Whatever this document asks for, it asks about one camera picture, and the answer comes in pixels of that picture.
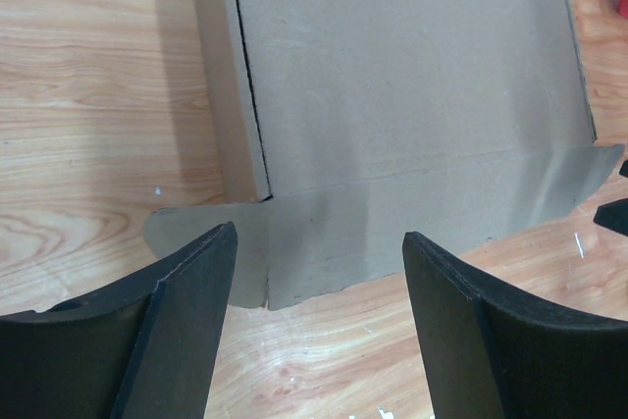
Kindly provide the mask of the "cardboard box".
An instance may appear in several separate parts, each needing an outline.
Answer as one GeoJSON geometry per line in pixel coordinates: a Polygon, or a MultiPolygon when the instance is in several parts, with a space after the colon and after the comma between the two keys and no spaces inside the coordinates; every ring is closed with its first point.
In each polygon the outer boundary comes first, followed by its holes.
{"type": "Polygon", "coordinates": [[[568,0],[194,0],[228,202],[157,211],[164,257],[226,222],[232,305],[278,310],[564,217],[598,147],[568,0]]]}

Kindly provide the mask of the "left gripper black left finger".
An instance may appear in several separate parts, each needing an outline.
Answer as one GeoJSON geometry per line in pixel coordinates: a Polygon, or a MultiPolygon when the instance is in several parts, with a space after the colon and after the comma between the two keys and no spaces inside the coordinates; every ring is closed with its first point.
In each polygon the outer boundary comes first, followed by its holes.
{"type": "Polygon", "coordinates": [[[107,286],[1,319],[5,418],[200,418],[236,264],[233,224],[107,286]]]}

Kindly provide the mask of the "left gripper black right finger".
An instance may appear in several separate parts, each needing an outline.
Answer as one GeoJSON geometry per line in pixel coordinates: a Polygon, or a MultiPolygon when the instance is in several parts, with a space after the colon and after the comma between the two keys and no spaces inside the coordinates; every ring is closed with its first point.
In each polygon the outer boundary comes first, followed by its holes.
{"type": "Polygon", "coordinates": [[[436,417],[626,417],[626,322],[533,295],[419,233],[402,254],[436,417]]]}

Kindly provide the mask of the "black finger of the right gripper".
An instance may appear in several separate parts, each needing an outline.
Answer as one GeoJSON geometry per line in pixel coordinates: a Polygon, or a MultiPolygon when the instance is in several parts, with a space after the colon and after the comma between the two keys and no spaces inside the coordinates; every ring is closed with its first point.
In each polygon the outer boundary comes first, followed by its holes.
{"type": "Polygon", "coordinates": [[[628,199],[623,198],[599,206],[594,223],[617,234],[628,236],[628,199]]]}

